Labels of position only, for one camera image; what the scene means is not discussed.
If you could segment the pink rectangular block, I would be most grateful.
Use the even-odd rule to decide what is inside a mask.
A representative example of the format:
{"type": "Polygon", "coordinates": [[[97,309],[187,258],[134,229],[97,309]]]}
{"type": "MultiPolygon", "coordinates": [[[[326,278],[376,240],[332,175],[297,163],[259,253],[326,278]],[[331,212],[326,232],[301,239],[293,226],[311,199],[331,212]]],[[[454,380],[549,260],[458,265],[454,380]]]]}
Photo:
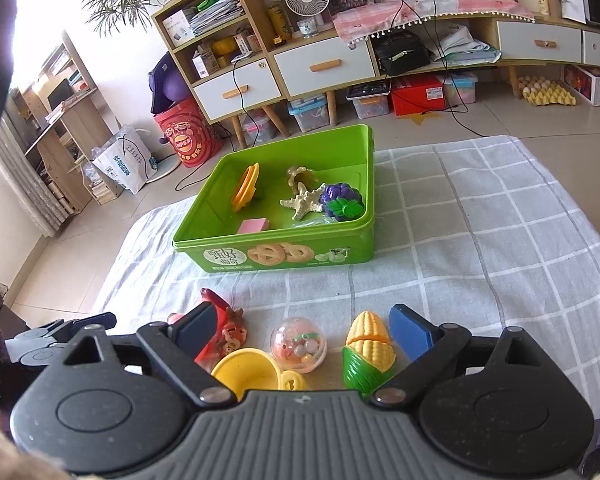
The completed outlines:
{"type": "Polygon", "coordinates": [[[266,231],[270,227],[270,222],[267,218],[252,218],[242,220],[237,233],[238,234],[253,234],[266,231]]]}

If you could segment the purple toy grapes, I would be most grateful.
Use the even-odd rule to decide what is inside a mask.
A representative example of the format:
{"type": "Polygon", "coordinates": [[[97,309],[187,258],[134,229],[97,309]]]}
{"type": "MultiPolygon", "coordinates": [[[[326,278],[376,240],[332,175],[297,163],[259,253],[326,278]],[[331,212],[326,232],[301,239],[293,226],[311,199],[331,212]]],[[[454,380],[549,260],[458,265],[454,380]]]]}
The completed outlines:
{"type": "Polygon", "coordinates": [[[347,183],[327,185],[320,197],[324,213],[336,221],[349,221],[361,218],[365,212],[362,195],[357,188],[347,183]]]}

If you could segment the orange toy slice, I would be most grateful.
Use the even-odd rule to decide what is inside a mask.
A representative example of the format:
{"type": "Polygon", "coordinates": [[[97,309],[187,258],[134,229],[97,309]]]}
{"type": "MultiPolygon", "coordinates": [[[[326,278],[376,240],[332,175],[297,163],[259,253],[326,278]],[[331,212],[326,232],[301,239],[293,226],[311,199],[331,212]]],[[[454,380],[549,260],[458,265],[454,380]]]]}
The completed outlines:
{"type": "Polygon", "coordinates": [[[260,165],[256,162],[246,168],[230,200],[234,212],[248,206],[256,194],[256,185],[260,176],[260,165]]]}

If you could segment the beige starfish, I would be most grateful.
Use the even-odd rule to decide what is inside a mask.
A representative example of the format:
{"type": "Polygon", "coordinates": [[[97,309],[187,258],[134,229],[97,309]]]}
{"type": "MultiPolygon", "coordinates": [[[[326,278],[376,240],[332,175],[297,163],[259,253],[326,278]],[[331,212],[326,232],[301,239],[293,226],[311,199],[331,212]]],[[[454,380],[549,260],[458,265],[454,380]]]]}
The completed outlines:
{"type": "Polygon", "coordinates": [[[279,205],[292,209],[294,211],[292,220],[300,221],[310,212],[324,211],[321,197],[325,188],[326,184],[323,183],[320,190],[314,192],[302,191],[299,195],[294,196],[294,198],[291,198],[290,200],[280,200],[279,205]]]}

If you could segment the beige rubber octopus toy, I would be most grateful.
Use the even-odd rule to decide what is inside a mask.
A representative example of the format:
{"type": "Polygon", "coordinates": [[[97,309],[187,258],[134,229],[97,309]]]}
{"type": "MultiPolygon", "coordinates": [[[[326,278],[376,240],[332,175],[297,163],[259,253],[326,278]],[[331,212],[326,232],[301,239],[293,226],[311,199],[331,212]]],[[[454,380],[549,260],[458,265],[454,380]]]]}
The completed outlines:
{"type": "Polygon", "coordinates": [[[299,195],[302,191],[314,192],[322,188],[315,171],[306,166],[291,166],[287,170],[287,184],[293,196],[299,195]]]}

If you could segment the pink pig toy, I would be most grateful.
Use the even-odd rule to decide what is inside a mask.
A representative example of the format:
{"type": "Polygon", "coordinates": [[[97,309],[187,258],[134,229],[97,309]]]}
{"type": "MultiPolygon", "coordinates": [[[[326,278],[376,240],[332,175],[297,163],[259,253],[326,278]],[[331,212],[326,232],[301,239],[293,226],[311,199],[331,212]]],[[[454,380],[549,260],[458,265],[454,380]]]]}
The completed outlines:
{"type": "Polygon", "coordinates": [[[220,333],[227,311],[233,308],[210,288],[201,289],[200,296],[201,303],[193,310],[169,315],[168,337],[186,356],[210,372],[223,359],[219,352],[220,333]]]}

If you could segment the small tiger figurine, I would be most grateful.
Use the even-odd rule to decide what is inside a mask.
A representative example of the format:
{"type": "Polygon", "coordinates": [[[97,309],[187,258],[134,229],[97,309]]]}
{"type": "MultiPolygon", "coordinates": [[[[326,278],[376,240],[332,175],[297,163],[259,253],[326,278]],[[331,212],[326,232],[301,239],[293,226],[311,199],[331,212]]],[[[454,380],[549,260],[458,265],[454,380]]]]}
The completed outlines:
{"type": "Polygon", "coordinates": [[[226,323],[222,326],[220,333],[220,357],[224,358],[242,348],[246,344],[247,337],[248,330],[244,320],[244,310],[228,310],[226,323]]]}

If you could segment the toy corn cob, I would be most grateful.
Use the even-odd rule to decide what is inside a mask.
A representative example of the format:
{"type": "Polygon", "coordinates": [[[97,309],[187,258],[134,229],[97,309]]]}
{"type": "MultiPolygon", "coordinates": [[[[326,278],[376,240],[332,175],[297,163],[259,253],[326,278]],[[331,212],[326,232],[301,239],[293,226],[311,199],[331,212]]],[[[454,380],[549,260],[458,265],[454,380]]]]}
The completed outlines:
{"type": "Polygon", "coordinates": [[[342,381],[348,389],[369,396],[393,376],[396,352],[381,317],[361,312],[342,348],[342,381]]]}

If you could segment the yellow toy cup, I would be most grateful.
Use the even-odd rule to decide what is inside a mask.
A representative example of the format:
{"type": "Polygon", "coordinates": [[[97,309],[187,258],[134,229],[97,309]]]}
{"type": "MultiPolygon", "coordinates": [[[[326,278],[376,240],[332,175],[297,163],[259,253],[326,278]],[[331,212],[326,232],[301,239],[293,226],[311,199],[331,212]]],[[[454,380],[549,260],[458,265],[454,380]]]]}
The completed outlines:
{"type": "Polygon", "coordinates": [[[211,375],[232,390],[239,400],[250,390],[306,391],[302,375],[282,370],[264,351],[238,349],[213,367],[211,375]]]}

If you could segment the clear capsule ball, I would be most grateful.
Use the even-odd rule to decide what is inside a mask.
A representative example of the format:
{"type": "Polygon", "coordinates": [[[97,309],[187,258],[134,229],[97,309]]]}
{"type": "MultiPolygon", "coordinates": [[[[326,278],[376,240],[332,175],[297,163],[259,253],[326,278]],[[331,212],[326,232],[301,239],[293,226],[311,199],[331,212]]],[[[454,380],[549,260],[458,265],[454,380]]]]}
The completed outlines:
{"type": "Polygon", "coordinates": [[[319,367],[327,353],[327,340],[308,318],[285,318],[270,337],[270,350],[282,370],[309,374],[319,367]]]}

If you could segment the grey checkered cloth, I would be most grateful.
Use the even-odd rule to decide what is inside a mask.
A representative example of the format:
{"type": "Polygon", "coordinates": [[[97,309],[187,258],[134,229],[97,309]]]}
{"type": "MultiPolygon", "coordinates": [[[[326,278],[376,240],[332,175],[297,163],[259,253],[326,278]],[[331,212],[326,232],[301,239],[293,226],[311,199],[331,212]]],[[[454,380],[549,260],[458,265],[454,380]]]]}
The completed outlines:
{"type": "Polygon", "coordinates": [[[252,346],[309,318],[332,348],[362,311],[406,304],[436,324],[495,336],[524,328],[600,417],[600,236],[550,172],[511,136],[375,157],[375,253],[320,250],[308,270],[208,274],[173,249],[188,200],[129,230],[94,301],[120,333],[193,307],[210,288],[244,310],[252,346]]]}

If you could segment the green plastic cookie box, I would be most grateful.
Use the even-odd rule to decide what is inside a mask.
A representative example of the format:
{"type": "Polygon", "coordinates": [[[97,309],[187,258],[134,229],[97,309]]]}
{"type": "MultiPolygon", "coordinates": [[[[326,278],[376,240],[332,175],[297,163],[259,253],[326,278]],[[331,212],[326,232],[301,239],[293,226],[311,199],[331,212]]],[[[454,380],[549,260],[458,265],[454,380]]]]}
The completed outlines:
{"type": "Polygon", "coordinates": [[[374,253],[374,136],[354,125],[224,156],[173,237],[207,272],[362,263],[374,253]]]}

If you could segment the white shopping bag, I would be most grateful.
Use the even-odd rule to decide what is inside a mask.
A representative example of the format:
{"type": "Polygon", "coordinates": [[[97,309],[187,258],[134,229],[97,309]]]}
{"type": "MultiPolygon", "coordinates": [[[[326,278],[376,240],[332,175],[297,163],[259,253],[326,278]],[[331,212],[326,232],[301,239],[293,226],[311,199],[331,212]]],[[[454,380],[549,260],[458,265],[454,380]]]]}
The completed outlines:
{"type": "Polygon", "coordinates": [[[132,194],[140,192],[157,172],[155,157],[130,125],[122,126],[102,146],[93,148],[92,163],[132,194]]]}

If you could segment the red cylindrical bag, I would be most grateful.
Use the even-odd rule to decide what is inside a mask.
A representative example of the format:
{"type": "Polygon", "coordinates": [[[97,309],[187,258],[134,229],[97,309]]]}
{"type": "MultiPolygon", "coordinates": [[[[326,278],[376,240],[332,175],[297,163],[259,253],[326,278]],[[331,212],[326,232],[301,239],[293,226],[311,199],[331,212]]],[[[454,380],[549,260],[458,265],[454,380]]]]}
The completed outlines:
{"type": "Polygon", "coordinates": [[[221,139],[192,96],[155,114],[154,119],[163,133],[162,140],[172,146],[186,168],[201,166],[222,148],[221,139]]]}

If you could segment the wooden desk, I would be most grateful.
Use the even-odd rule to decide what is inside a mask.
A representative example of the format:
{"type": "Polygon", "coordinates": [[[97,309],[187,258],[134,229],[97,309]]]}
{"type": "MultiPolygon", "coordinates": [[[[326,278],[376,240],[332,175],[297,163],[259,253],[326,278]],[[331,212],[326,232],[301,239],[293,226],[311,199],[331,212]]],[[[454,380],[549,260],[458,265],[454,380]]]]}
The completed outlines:
{"type": "Polygon", "coordinates": [[[22,96],[40,130],[26,154],[40,155],[61,205],[78,214],[118,198],[122,187],[91,166],[94,148],[112,137],[110,109],[66,32],[22,96]]]}

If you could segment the red cardboard box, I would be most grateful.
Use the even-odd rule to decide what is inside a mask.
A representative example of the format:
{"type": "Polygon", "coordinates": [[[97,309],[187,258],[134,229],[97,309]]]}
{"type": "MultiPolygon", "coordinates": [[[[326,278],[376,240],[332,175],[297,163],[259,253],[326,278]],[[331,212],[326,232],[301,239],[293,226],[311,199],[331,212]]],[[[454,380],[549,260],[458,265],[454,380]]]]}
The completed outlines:
{"type": "Polygon", "coordinates": [[[394,78],[390,96],[396,116],[435,112],[445,108],[443,84],[437,76],[431,74],[394,78]]]}

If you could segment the purple plush toy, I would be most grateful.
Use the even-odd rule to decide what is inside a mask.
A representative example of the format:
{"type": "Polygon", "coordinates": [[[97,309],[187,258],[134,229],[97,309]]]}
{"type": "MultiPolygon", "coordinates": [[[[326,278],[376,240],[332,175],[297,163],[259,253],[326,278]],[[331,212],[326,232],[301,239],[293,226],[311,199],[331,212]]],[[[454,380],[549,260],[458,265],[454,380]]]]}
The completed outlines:
{"type": "Polygon", "coordinates": [[[163,55],[148,73],[148,86],[151,91],[150,112],[153,115],[161,114],[174,103],[190,97],[188,85],[170,53],[163,55]]]}

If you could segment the blue lid storage bin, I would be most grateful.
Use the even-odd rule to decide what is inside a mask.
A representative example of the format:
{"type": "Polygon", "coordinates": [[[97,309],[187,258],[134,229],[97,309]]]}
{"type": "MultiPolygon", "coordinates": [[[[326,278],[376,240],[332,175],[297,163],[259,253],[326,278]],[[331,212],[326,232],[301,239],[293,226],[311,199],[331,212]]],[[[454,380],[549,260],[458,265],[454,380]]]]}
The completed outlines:
{"type": "Polygon", "coordinates": [[[329,125],[328,105],[324,94],[289,101],[287,110],[302,133],[329,125]]]}

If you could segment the yellow egg tray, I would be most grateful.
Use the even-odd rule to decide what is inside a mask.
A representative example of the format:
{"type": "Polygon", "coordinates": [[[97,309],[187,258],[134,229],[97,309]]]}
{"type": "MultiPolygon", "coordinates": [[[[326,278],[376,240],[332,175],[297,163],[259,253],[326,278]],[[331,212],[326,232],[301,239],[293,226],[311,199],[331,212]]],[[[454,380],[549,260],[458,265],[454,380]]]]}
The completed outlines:
{"type": "Polygon", "coordinates": [[[559,81],[543,76],[520,76],[517,89],[521,97],[533,106],[576,106],[576,97],[559,81]]]}

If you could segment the wooden cabinet with drawers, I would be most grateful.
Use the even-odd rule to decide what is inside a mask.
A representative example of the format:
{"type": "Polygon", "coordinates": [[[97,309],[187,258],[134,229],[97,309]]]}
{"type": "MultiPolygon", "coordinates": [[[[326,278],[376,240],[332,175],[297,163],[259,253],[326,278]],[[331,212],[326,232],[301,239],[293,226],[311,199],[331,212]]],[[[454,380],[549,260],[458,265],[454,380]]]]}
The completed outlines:
{"type": "MultiPolygon", "coordinates": [[[[171,0],[152,20],[210,124],[225,119],[237,122],[240,114],[254,108],[264,110],[272,122],[278,122],[271,108],[274,103],[324,93],[332,104],[336,91],[381,76],[372,41],[383,36],[346,44],[333,28],[279,46],[263,0],[238,0],[242,12],[236,18],[217,22],[208,32],[174,44],[164,23],[186,6],[201,1],[171,0]],[[256,35],[259,53],[210,75],[199,75],[193,64],[195,50],[205,41],[228,35],[242,25],[249,26],[256,35]]],[[[420,27],[435,34],[441,26],[459,22],[467,23],[475,38],[501,51],[498,65],[507,67],[510,79],[517,77],[519,66],[559,63],[600,67],[600,27],[563,18],[535,15],[534,23],[510,18],[440,18],[393,30],[420,27]]]]}

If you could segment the black bag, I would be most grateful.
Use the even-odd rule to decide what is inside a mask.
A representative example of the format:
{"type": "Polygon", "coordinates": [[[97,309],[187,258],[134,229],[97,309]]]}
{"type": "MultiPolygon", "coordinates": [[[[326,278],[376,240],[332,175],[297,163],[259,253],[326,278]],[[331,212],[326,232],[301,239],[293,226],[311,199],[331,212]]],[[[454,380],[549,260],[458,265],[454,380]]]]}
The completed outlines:
{"type": "Polygon", "coordinates": [[[399,76],[430,64],[429,51],[414,32],[390,32],[372,41],[381,70],[388,76],[399,76]]]}

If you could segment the pink checkered cloth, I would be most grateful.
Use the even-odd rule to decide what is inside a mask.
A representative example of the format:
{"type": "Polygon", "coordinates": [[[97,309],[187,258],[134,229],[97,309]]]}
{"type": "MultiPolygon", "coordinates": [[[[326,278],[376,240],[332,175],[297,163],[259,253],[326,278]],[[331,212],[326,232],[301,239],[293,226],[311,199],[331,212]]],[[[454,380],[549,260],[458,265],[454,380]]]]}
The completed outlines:
{"type": "Polygon", "coordinates": [[[535,16],[514,0],[396,0],[340,12],[332,20],[346,44],[384,36],[433,20],[457,18],[510,18],[534,23],[535,16]]]}

